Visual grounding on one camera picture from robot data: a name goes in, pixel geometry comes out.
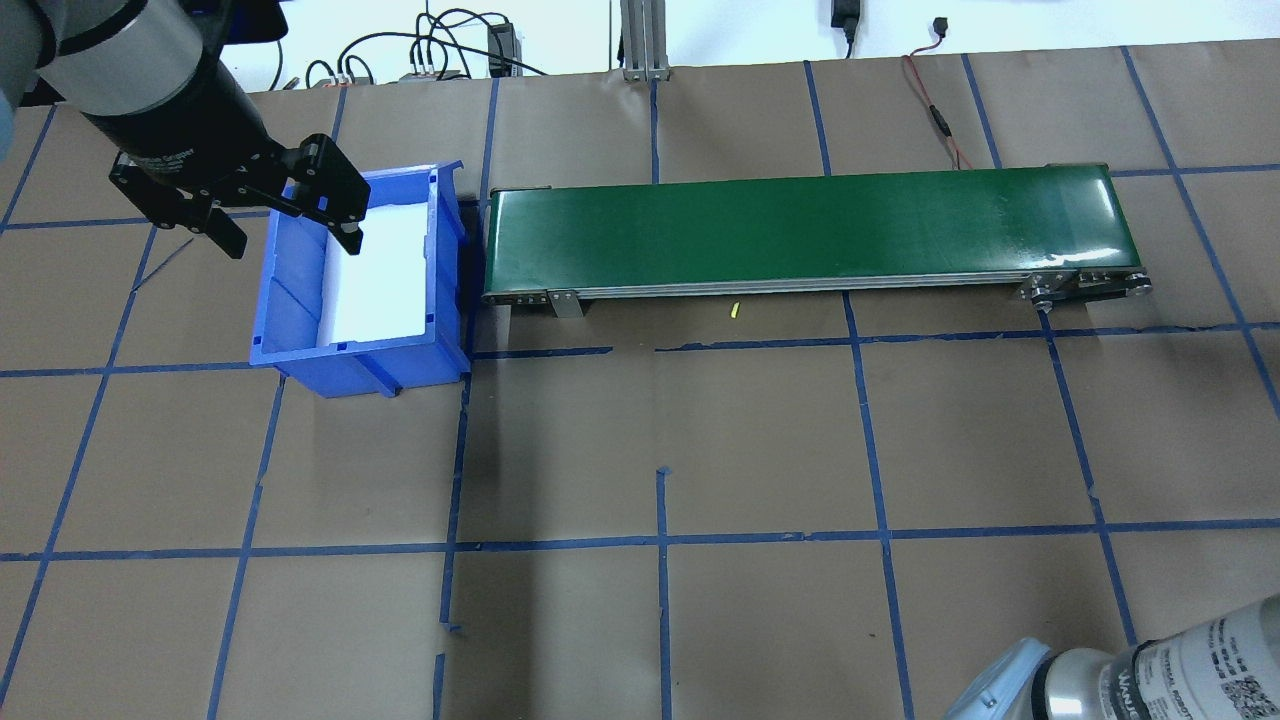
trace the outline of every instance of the blue tape grid line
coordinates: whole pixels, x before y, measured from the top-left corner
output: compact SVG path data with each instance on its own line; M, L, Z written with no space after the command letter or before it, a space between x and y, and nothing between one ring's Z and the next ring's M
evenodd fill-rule
M965 77L969 78L969 92L973 94L973 104L978 110L978 122L982 123L982 135L987 138L987 150L991 152L991 164L996 168L1002 168L1005 165L1000 160L1000 149L996 147L996 136L991 132L991 120L987 118L987 105L982 101L982 91L978 88L978 76L973 72L973 64L969 61L969 54L961 54L960 61L964 64Z
M18 178L18 184L13 188L13 196L9 197L9 205L4 210L4 218L0 218L0 233L9 227L9 220L13 219L13 211L18 206L18 199L22 197L22 188L27 186L27 178L31 177L31 169L36 167L36 156L40 155L40 147L45 145L45 137L49 136L49 126L54 124L54 113L58 111L58 105L50 105L49 113L45 115L45 124L40 127L40 135L36 136L36 143L31 147L31 155L27 156L27 164L22 168L22 176Z
M1201 220L1199 211L1196 210L1196 204L1192 202L1190 192L1187 190L1187 182L1183 179L1183 170L1178 167L1178 161L1174 159L1174 152L1169 147L1169 140L1165 137L1165 131L1160 127L1160 119L1156 117L1156 110L1151 105L1151 97L1147 96L1147 88L1142 85L1142 77L1138 74L1138 67L1133 61L1133 55L1129 53L1129 47L1120 47L1120 54L1124 55L1125 67L1129 68L1129 77L1133 79L1133 86L1138 91L1139 100L1142 100L1142 108L1147 113L1147 120L1151 122L1151 129L1155 131L1156 140L1160 141L1160 151L1164 152L1165 161L1169 164L1174 184L1178 186L1178 195L1181 196L1183 205L1187 206L1187 214L1192 218L1192 224L1196 227L1196 234L1199 237L1201 245L1204 247L1204 254L1208 256L1210 265L1213 266L1213 274L1217 275L1217 282L1222 286L1222 293L1226 296L1226 301L1231 306L1235 322L1240 325L1240 334L1244 337L1244 343L1249 348L1253 364L1258 369L1258 378L1262 380L1262 387L1266 389L1267 398L1271 401L1271 410L1275 413L1276 418L1280 419L1280 396L1276 395L1276 387L1271 380L1271 373L1267 370L1267 364L1262 359L1262 351L1258 350L1258 343L1253 338L1253 333L1247 324L1244 310L1240 307L1240 302L1235 297L1235 291L1231 290L1231 282L1226 277L1226 270L1222 269L1222 264L1217 259L1217 251L1213 250L1213 243L1210 241L1208 232L1204 229L1204 223Z
M223 624L223 639L218 646L218 664L214 666L214 687L209 692L209 712L206 720L218 717L218 706L223 697L223 679L227 675L227 659L230 656L232 634L236 630L236 618L239 612L239 598L244 589L244 573L248 570L250 548L253 547L253 530L257 527L257 511L262 503L262 478L271 462L271 447L275 443L275 427L280 420L280 406L284 402L284 375L275 386L275 398L271 401L271 415L266 423L266 436L262 439L262 455L257 464L257 479L250 500L248 518L244 520L244 534L237 552L236 579L232 582L230 602L227 605L227 621Z
M667 478L671 469L658 468L658 657L662 680L662 720L671 720L671 579L667 573Z
M489 173L493 169L493 136L497 128L498 118L498 91L500 87L500 79L493 78L489 86L489 113L485 118L485 133L484 133L484 160L480 165L480 195L479 195L479 213L480 213L480 227L477 234L480 236L475 241L475 249L479 250L480 255L484 254L484 236L485 236L485 215L489 208ZM484 263L476 264L476 273L483 273ZM462 473L466 466L467 457L467 427L470 424L471 416L471 387L475 380L475 337L476 337L476 313L480 309L480 295L484 287L481 278L472 278L472 292L468 299L467 307L467 325L466 325L466 346L463 351L467 359L472 363L472 369L462 375L462 392L458 402L458 429L457 441L453 451L453 478L449 488L449 524L445 533L444 543L444 569L440 578L440 615L439 621L445 626L452 626L449 616L453 609L453 577L457 568L457 553L458 553L458 524L462 516ZM445 653L436 655L435 670L431 676L431 716L439 717L444 702L444 673L445 673Z
M991 131L991 123L987 119L987 110L982 101L982 91L978 87L978 78L974 76L973 65L969 63L969 58L964 56L964 69L965 76L969 78L969 90L973 92L974 105L978 108L978 118L982 120L983 135L987 137L987 150L991 152L991 161L996 168L1004 167L1000 159L1000 149L996 146L996 137ZM1041 334L1044 338L1044 345L1048 350L1050 363L1053 365L1053 377L1057 380L1059 396L1062 401L1062 413L1066 415L1066 423L1071 432L1071 442L1075 446L1076 461L1080 465L1080 477L1084 480L1084 491L1089 498L1089 507L1093 511L1094 532L1098 536L1100 544L1102 546L1102 559L1107 566L1107 575L1111 579L1111 592L1116 600L1116 611L1120 614L1120 624L1124 626L1125 638L1129 644L1138 642L1137 633L1133 628L1133 616L1129 612L1129 600L1124 589L1124 582L1120 578L1120 566L1116 564L1115 548L1111 544L1111 534L1107 529L1106 515L1102 511L1102 502L1097 498L1096 489L1093 486L1093 468L1089 464L1089 454L1084 447L1084 436L1080 433L1080 423L1075 414L1075 402L1071 400L1071 388L1066 382L1066 372L1062 369L1062 360L1057 352L1057 341L1053 333L1053 327L1048 322L1048 316L1039 314Z
M879 534L881 564L884 570L884 594L888 602L888 621L893 633L893 656L897 660L897 683L902 693L902 712L906 720L915 719L915 703L911 701L911 679L906 665L906 642L902 638L902 614L897 603L897 579L893 573L892 532L888 527L888 511L884 507L884 488L881 484L879 456L876 452L876 429L872 424L872 405L867 395L867 377L863 369L863 350L858 342L858 319L844 292L845 322L849 325L849 343L854 351L854 382L858 386L858 411L863 423L863 441L867 445L867 465L872 477L872 498L876 502L876 532Z
M649 184L658 184L662 173L658 164L658 81L649 81Z
M1124 592L1124 582L1120 579L1120 566L1116 564L1115 548L1111 546L1111 533L1107 529L1107 519L1102 512L1102 502L1097 497L1093 483L1093 468L1089 464L1089 454L1084 448L1084 436L1080 433L1080 421L1075 414L1075 402L1071 400L1071 388L1066 383L1066 372L1062 369L1062 359L1057 352L1057 341L1053 337L1053 327L1048 323L1048 316L1041 314L1041 329L1044 333L1044 343L1048 346L1050 361L1053 365L1053 377L1057 379L1057 392L1062 398L1062 411L1066 414L1066 423L1071 430L1071 442L1075 445L1075 456L1080 464L1080 477L1084 478L1084 491L1089 497L1089 507L1093 510L1093 523L1102 543L1102 557L1107 564L1107 575L1111 578L1111 592L1116 598L1116 607L1120 611L1120 624L1129 644L1137 644L1138 634L1133 628L1133 616L1129 614L1129 600Z
M431 720L440 720L444 710L444 653L435 656L435 671L431 674Z
M142 279L142 273L146 270L147 258L151 256L151 247L155 245L155 240L156 228L152 227L147 233L146 245L142 247L142 256L138 259L138 266L133 273L133 284L131 287L137 286L138 281ZM131 291L129 296L124 301L124 309L120 311L120 322L115 328L115 337L111 341L111 352L106 359L106 368L115 365L115 357L120 352L120 342L124 340L124 328L129 324L129 315L133 313L133 301L136 299L137 293ZM13 683L13 673L18 666L18 657L22 655L23 641L27 638L27 630L31 626L31 618L36 611L36 602L40 600L40 591L45 584L45 574L49 571L49 564L52 561L54 547L58 544L58 534L61 532L63 521L67 519L67 509L70 506L72 492L76 489L76 480L79 478L81 466L84 464L84 454L88 450L90 438L93 436L93 423L97 421L97 414L102 407L102 398L106 396L106 384L110 379L111 375L106 373L102 374L102 378L97 383L97 392L93 395L93 404L90 407L88 419L84 421L84 432L81 433L81 441L76 448L76 459L72 461L72 469L70 473L68 473L67 484L63 488L63 496L58 502L58 511L54 514L54 521L49 529L49 538L45 541L45 550L40 557L40 566L36 569L36 577L31 584L31 592L27 594L27 605L22 611L18 633L14 637L13 647L9 651L9 660L5 662L4 676L0 678L0 707L4 707L5 698L9 694L9 687Z
M141 281L138 281L138 284L133 286L133 292L137 292L138 288L141 288L142 286L147 284L147 281L150 281L151 278L154 278L156 275L156 273L159 273L160 270L163 270L165 268L165 265L168 265L169 263L172 263L173 259L177 258L179 252L182 252L183 250L191 247L191 243L193 243L193 242L196 242L195 236L192 236L191 238L188 238L187 242L183 242L182 245L179 245L178 250L174 250L173 252L170 252L168 258L165 258L164 260L160 261L159 265L156 265L156 269L154 269L150 273L147 273L146 277L143 277Z
M813 108L813 124L818 131L818 152L822 155L822 174L831 176L831 155L827 152L827 128L822 124L822 105L818 104L818 85L813 79L813 64L804 61L804 79L809 86L809 105Z
M228 218L233 220L243 220L246 218L266 218L271 213L268 210L244 210L242 213L227 213ZM49 228L97 228L108 225L146 225L151 220L146 218L100 218L93 220L46 220L40 223L13 223L4 225L3 229L10 231L40 231Z
M1137 523L1107 523L1111 534L1185 533L1204 530L1280 530L1280 518L1236 518L1220 520L1152 520ZM1024 538L1088 536L1097 533L1096 523L1055 525L991 525L957 528L897 528L890 529L895 541L916 539L968 539L968 538ZM808 542L879 542L879 530L792 530L768 533L685 533L658 536L607 536L596 538L563 538L543 541L474 541L411 542L385 544L319 544L319 546L266 546L250 548L250 557L349 557L358 555L443 555L497 552L554 552L561 550L591 550L611 547L707 546L707 544L774 544ZM238 547L175 547L157 550L63 550L50 556L51 562L95 560L205 560L239 557ZM42 552L4 552L0 562L40 562Z
M1280 322L1248 323L1252 331L1280 331ZM1110 336L1138 336L1138 334L1185 334L1185 333L1217 333L1239 332L1240 325L1226 323L1220 325L1152 325L1147 328L1071 328L1055 329L1055 337L1110 337ZM934 333L934 334L884 334L861 336L856 340L860 345L873 345L881 342L964 342L973 340L1027 340L1043 337L1041 331L982 331L963 333ZM654 352L699 352L712 350L758 350L767 347L829 347L844 346L854 342L847 337L810 337L810 338L783 338L783 340L741 340L722 342L690 342L677 347L658 347ZM586 346L586 347L554 347L547 350L497 350L474 352L472 361L493 360L524 360L531 357L582 357L590 355L608 355L613 352L612 346ZM177 363L169 365L116 365L114 368L31 368L0 370L0 378L55 378L65 375L124 375L141 373L195 373L216 370L255 370L248 363Z

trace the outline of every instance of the white paper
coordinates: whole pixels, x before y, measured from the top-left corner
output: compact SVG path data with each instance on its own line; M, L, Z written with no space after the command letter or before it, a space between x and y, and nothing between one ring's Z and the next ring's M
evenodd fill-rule
M370 208L360 255L329 236L316 346L426 332L426 202Z

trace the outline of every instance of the blue tape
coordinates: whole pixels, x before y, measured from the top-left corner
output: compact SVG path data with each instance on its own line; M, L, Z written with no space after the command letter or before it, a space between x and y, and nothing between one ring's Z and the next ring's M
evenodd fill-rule
M1267 163L1262 165L1216 165L1210 168L1178 168L1184 176L1206 176L1217 173L1270 173L1280 170L1280 163Z
M924 340L940 341L968 341L968 340L1027 340L1039 338L1038 331L989 331L966 333L937 333L937 334L882 334L859 337L859 345L872 345L877 342L920 342Z
M1235 520L1164 520L1147 523L1108 523L1112 533L1167 533L1185 530L1258 530L1280 528L1280 518L1245 518Z
M663 465L657 473L658 519L658 650L662 664L662 720L672 717L671 685L671 579L667 571L667 478Z
M159 273L160 270L163 270L165 268L165 265L168 265L169 263L172 263L173 259L177 258L179 252L182 252L183 250L191 247L191 243L193 243L193 242L196 242L196 238L191 237L189 240L187 240L187 242L183 242L182 245L179 245L178 250L174 250L173 252L170 252L168 258L165 258L164 260L160 261L159 265L156 265L155 270L151 270L150 273L147 273L146 277L143 277L141 281L138 281L138 284L133 286L133 292L137 292L142 286L147 284L147 281L150 281L151 278L154 278L156 273Z
M1133 86L1138 91L1139 100L1142 100L1142 108L1147 113L1147 120L1151 122L1151 128L1156 133L1156 140L1160 141L1160 151L1165 154L1165 161L1169 163L1169 169L1174 172L1174 184L1178 186L1178 195L1181 196L1183 205L1187 208L1187 213L1192 218L1192 225L1196 227L1196 234L1199 237L1201 245L1204 247L1204 254L1208 255L1208 261L1213 268L1213 274L1217 275L1217 282L1222 286L1222 293L1226 296L1226 301L1231 306L1235 322L1242 325L1244 345L1249 350L1249 356L1253 357L1253 365L1258 369L1258 378L1262 380L1262 387L1267 393L1267 400L1271 402L1271 411L1277 419L1280 419L1280 395L1276 393L1275 383L1271 380L1271 372L1267 369L1267 364L1262 357L1262 351L1258 348L1258 343L1253 340L1253 333L1249 331L1248 320L1245 320L1244 316L1244 309L1240 307L1240 302L1235 297L1235 291L1231 290L1231 282L1228 279L1226 270L1222 269L1222 264L1217 259L1213 243L1208 238L1208 231L1204 229L1204 223L1201 220L1199 211L1196 210L1196 204L1192 202L1190 192L1187 190L1187 182L1183 179L1181 169L1174 160L1174 152L1169 147L1165 131L1160 127L1160 119L1156 118L1156 110L1151 105L1151 99L1147 96L1147 88L1142 85L1142 77L1138 74L1138 67L1133 61L1133 55L1129 53L1128 47L1120 47L1120 53L1124 55L1125 67L1129 68L1129 77L1133 79Z
M498 88L499 79L493 78L489 86L489 114L485 119L485 133L484 133L484 161L480 167L480 234L484 234L484 220L485 209L489 202L489 172L493 165L493 133L498 126ZM477 242L476 247L483 249L484 243ZM467 341L466 341L466 355L467 359L474 360L475 356L475 320L476 311L479 309L479 295L481 291L481 284L476 283L475 291L471 293L470 307L467 310ZM445 534L445 542L448 548L444 553L444 573L440 579L440 623L444 625L449 623L449 612L453 607L453 574L457 566L457 551L456 546L458 542L458 523L462 515L462 473L466 466L467 456L467 427L470 424L471 414L471 387L475 380L475 373L467 372L462 375L462 396L458 407L458 432L457 442L453 450L453 484L449 489L449 525Z
M41 223L13 223L5 225L8 231L40 231L46 228L95 228L104 225L145 225L150 223L146 218L106 218L97 220L46 220Z
M60 550L54 561L67 560L201 560L207 557L237 557L234 547L173 547L164 550Z
M662 173L658 165L658 81L649 81L649 183L658 184Z
M1151 170L1110 170L1114 178L1155 178L1174 174L1172 170L1167 168L1156 168Z
M40 370L0 370L0 378L59 378L64 375L104 375L102 368L45 368Z
M1002 525L989 528L914 528L890 530L893 539L1015 538L1043 536L1084 536L1097 525Z
M329 133L334 141L338 140L338 131L342 129L342 114L347 109L347 87L338 88L338 110L333 114L333 132Z
M804 78L809 85L809 105L813 106L813 124L818 131L818 151L822 154L822 174L831 176L831 155L827 154L827 128L822 124L822 105L818 104L818 85L813 79L813 64L804 61Z
M911 700L911 679L906 665L906 642L902 639L902 614L897 603L897 578L893 573L892 532L888 525L888 511L884 506L884 488L881 484L879 456L876 452L876 429L872 424L872 406L867 395L867 378L863 370L863 350L858 336L858 319L849 301L849 292L842 293L845 302L845 323L849 325L850 347L854 352L854 382L858 386L858 410L863 423L863 441L867 443L867 465L872 477L872 498L876 502L876 529L881 542L881 564L884 570L884 594L888 601L888 621L893 632L893 655L897 659L897 683L902 693L902 712L906 720L915 720L915 703Z
M262 437L262 455L257 462L257 480L253 483L253 496L248 506L248 516L244 520L244 534L241 538L238 560L236 562L236 579L232 580L232 597L227 605L227 621L223 624L223 639L218 646L218 662L214 665L214 687L209 693L209 712L206 720L216 720L218 705L223 696L223 678L227 674L227 657L232 650L232 635L236 632L236 618L239 614L239 598L244 589L244 573L248 570L250 551L253 547L253 529L257 527L257 512L262 505L262 478L271 461L271 448L275 445L275 428L280 420L280 406L284 404L284 383L275 386L275 397L271 400L271 415L266 421L266 433Z
M36 143L31 146L31 155L27 156L27 164L22 168L22 174L18 177L18 184L13 188L13 196L9 197L9 206L4 210L4 217L0 218L0 232L10 228L9 220L13 219L13 211L18 206L18 199L22 197L22 188L27 187L27 178L31 177L31 169L36 167L36 158L40 155L41 146L45 145L45 137L49 136L49 126L54 123L54 113L58 111L58 105L49 106L49 114L45 115L45 124L40 127L40 135L36 136Z
M991 132L991 120L987 119L987 106L982 101L982 91L978 90L978 76L974 74L973 64L969 63L969 54L961 54L960 61L964 63L964 74L969 78L969 92L973 94L973 104L978 109L978 122L982 123L982 135L987 138L987 150L991 151L991 164L996 168L1004 168L1005 164L1000 160L1000 149L996 147L996 136Z
M297 547L255 547L251 557L340 557L351 555L428 555L448 552L443 542L406 542L393 544L317 544Z
M801 530L782 533L686 533L667 536L667 544L759 544L780 542L846 542L879 539L878 530Z
M1096 497L1093 484L1093 468L1089 464L1089 454L1084 448L1084 436L1080 433L1080 421L1075 414L1075 402L1071 400L1071 388L1066 383L1066 372L1062 369L1062 359L1057 352L1057 342L1053 338L1053 327L1042 313L1041 329L1044 333L1044 345L1048 347L1050 361L1053 365L1053 377L1057 379L1057 392L1062 398L1062 411L1066 414L1066 424L1071 430L1071 442L1075 445L1075 457L1080 464L1080 475L1084 478L1084 491L1089 497L1089 506L1093 510L1093 521L1102 543L1102 557L1107 564L1107 574L1111 577L1111 591L1116 598L1116 607L1120 611L1120 623L1124 625L1125 638L1129 644L1138 642L1138 635L1133 629L1133 618L1129 614L1129 600L1120 579L1120 566L1116 564L1115 550L1111 547L1111 536L1107 532L1106 515L1102 512L1102 502Z
M653 536L611 536L547 541L483 541L454 543L458 552L538 552L544 550L585 550L593 547L645 547L660 544Z
M849 345L847 337L810 337L797 340L728 340L721 342L686 342L680 347L657 347L654 352L698 352L703 350L758 350L764 347L827 347Z
M963 539L987 537L1053 537L1082 536L1097 532L1097 524L1066 525L992 525L964 528L905 528L890 529L892 539ZM1135 523L1107 523L1110 533L1169 533L1201 530L1257 530L1280 528L1280 518L1231 518L1219 520L1149 520ZM250 557L334 557L353 555L431 555L444 552L547 552L558 550L588 550L608 547L657 547L659 544L772 544L801 542L872 542L879 541L879 530L817 530L771 533L686 533L658 536L608 536L599 538L566 538L545 541L472 541L472 542L417 542L392 544L332 544L296 547L255 547ZM0 562L35 562L41 552L3 552ZM50 560L198 560L239 557L236 547L178 547L157 550L63 550Z
M472 352L472 360L520 360L526 357L581 357L584 355L608 355L612 346L598 347L558 347L554 350L497 350Z
M479 204L481 210L484 205L489 202L489 169L493 164L493 132L495 128L495 120L498 117L498 83L499 78L493 78L489 85L489 115L485 120L484 131L484 160L480 163L480 196Z
M113 375L138 375L145 373L205 373L259 369L248 363L174 363L170 365L120 365L108 372Z
M1220 333L1235 332L1240 325L1226 323L1221 325L1153 325L1148 328L1074 328L1055 329L1055 337L1106 337L1126 334L1183 334L1183 333Z
M435 656L435 671L431 675L431 720L440 720L444 706L444 653Z

